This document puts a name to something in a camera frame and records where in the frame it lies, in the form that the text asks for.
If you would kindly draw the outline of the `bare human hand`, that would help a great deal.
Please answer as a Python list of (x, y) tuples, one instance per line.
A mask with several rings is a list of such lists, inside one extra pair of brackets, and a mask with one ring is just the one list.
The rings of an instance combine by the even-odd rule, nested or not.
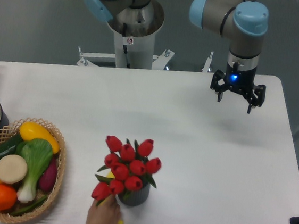
[(86, 224), (118, 224), (122, 214), (115, 195), (108, 196), (100, 205), (97, 203), (97, 200), (93, 200), (88, 210)]

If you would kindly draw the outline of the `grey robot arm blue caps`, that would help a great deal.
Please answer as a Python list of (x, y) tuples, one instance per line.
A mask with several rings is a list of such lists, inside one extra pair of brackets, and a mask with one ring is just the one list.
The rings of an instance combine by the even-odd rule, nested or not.
[[(100, 22), (114, 34), (118, 68), (154, 69), (155, 36), (164, 24), (164, 10), (156, 0), (83, 0)], [(230, 41), (226, 71), (216, 71), (210, 88), (242, 95), (249, 108), (265, 101), (265, 85), (254, 78), (268, 29), (269, 12), (257, 0), (193, 0), (190, 22)]]

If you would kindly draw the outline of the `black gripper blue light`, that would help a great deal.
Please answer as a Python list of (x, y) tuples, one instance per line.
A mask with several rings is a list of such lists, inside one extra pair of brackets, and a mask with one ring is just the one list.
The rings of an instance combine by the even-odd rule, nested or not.
[(254, 78), (257, 67), (250, 70), (234, 70), (233, 67), (227, 65), (226, 72), (217, 70), (210, 84), (210, 88), (215, 91), (221, 102), (223, 93), (225, 91), (232, 91), (234, 93), (244, 95), (248, 102), (247, 114), (255, 107), (261, 107), (265, 101), (265, 85), (254, 85)]

